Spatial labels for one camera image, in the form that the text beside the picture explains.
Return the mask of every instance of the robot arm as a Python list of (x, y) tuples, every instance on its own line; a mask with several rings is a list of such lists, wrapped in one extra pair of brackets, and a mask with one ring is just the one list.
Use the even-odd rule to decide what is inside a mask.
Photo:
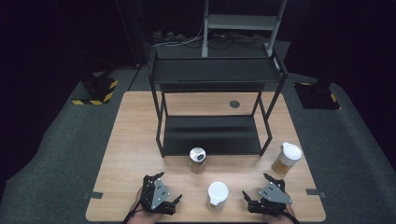
[(295, 217), (284, 212), (286, 204), (292, 204), (291, 198), (285, 193), (285, 181), (283, 179), (276, 180), (268, 174), (264, 174), (264, 176), (270, 183), (259, 191), (262, 196), (260, 200), (252, 201), (242, 190), (247, 201), (249, 213), (259, 213), (274, 217), (281, 215), (289, 217), (294, 223), (299, 223)]
[(136, 207), (129, 212), (122, 223), (128, 222), (133, 217), (139, 204), (142, 204), (144, 210), (150, 213), (166, 214), (172, 216), (176, 212), (176, 205), (179, 203), (182, 195), (180, 194), (171, 203), (166, 199), (170, 195), (168, 188), (161, 181), (164, 172), (156, 175), (146, 175), (143, 178), (143, 188), (140, 200)]

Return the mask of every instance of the yellow black hazard tape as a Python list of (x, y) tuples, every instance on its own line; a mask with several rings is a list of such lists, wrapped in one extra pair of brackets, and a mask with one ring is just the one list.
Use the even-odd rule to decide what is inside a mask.
[(114, 90), (116, 89), (117, 84), (119, 83), (118, 80), (114, 80), (110, 87), (108, 88), (108, 92), (104, 95), (103, 100), (97, 99), (72, 99), (73, 105), (104, 105), (107, 104), (108, 101), (113, 96)]
[[(300, 84), (301, 84), (301, 85), (304, 85), (304, 86), (312, 86), (312, 83), (307, 83), (307, 82), (301, 82)], [(330, 97), (332, 98), (332, 101), (333, 101), (334, 103), (337, 102), (337, 98), (335, 98), (334, 93), (330, 94)]]

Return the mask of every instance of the shelf frame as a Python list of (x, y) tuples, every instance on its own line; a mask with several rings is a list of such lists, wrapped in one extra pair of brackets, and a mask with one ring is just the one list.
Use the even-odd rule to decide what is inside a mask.
[(208, 32), (209, 29), (235, 29), (235, 30), (266, 30), (272, 31), (268, 43), (264, 44), (268, 56), (272, 55), (277, 31), (282, 22), (283, 12), (288, 0), (280, 0), (280, 7), (274, 16), (249, 16), (210, 14), (209, 0), (205, 0), (204, 14), (204, 40), (202, 45), (202, 57), (208, 56)]
[[(249, 69), (249, 73), (245, 72), (240, 74), (241, 71), (247, 71)], [(231, 131), (236, 131), (239, 132), (241, 136), (249, 136), (251, 139), (253, 139), (252, 143), (250, 144), (252, 147), (249, 150), (239, 152), (236, 151), (238, 147), (230, 147), (233, 145), (233, 141), (230, 142), (231, 144), (227, 144), (227, 140), (223, 141), (222, 144), (224, 144), (224, 147), (219, 147), (222, 145), (220, 143), (221, 140), (213, 140), (215, 145), (219, 148), (211, 149), (211, 146), (206, 147), (206, 149), (208, 149), (206, 153), (208, 154), (257, 154), (262, 156), (273, 139), (268, 119), (287, 77), (288, 71), (286, 70), (284, 64), (277, 57), (275, 51), (271, 57), (266, 58), (183, 59), (159, 59), (157, 51), (152, 51), (148, 65), (148, 80), (150, 83), (158, 118), (156, 142), (162, 157), (164, 158), (168, 155), (187, 155), (189, 153), (188, 151), (183, 152), (177, 148), (179, 146), (184, 146), (186, 148), (193, 148), (193, 146), (197, 147), (196, 141), (193, 140), (192, 143), (189, 143), (189, 139), (187, 139), (188, 137), (186, 137), (186, 141), (183, 139), (178, 139), (177, 141), (169, 140), (170, 138), (168, 139), (168, 136), (175, 136), (172, 132), (183, 134), (184, 131), (188, 131), (192, 133), (191, 135), (198, 134), (192, 131), (192, 128), (194, 127), (179, 126), (177, 124), (179, 120), (187, 119), (199, 119), (203, 120), (203, 123), (210, 124), (205, 128), (202, 128), (199, 126), (202, 124), (200, 122), (185, 122), (191, 124), (191, 126), (195, 126), (195, 128), (198, 125), (198, 128), (201, 129), (200, 131), (202, 131), (199, 133), (212, 132), (213, 135), (218, 136), (219, 139), (221, 139), (227, 135), (227, 132), (230, 133)], [(264, 104), (262, 102), (262, 92), (264, 91), (265, 84), (267, 83), (276, 83), (277, 88), (271, 103), (269, 104), (267, 110), (265, 110)], [(162, 99), (160, 103), (157, 97), (156, 86), (159, 86), (159, 91), (161, 92)], [(165, 94), (178, 92), (257, 92), (257, 97), (251, 113), (244, 116), (169, 115)], [(254, 115), (258, 107), (260, 107), (262, 112), (262, 119), (267, 132), (267, 140), (263, 144), (263, 147), (260, 147), (260, 140), (257, 135), (255, 124), (250, 126), (246, 126), (245, 124), (241, 126), (236, 125), (236, 127), (230, 131), (227, 130), (227, 128), (230, 128), (227, 126), (228, 124), (221, 126), (221, 123), (227, 123), (223, 122), (222, 120), (227, 120), (230, 122), (229, 118), (235, 119), (235, 124), (238, 124), (239, 119), (245, 119), (247, 122), (250, 119), (254, 120)], [(214, 119), (218, 119), (219, 123), (213, 122)], [(161, 133), (163, 124), (165, 127), (162, 143)]]

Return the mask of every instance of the silver lid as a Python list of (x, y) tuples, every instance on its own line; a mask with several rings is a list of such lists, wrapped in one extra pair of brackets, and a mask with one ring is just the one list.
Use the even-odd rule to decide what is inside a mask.
[(195, 147), (190, 151), (190, 160), (193, 163), (203, 163), (206, 158), (206, 153), (203, 148), (201, 147)]

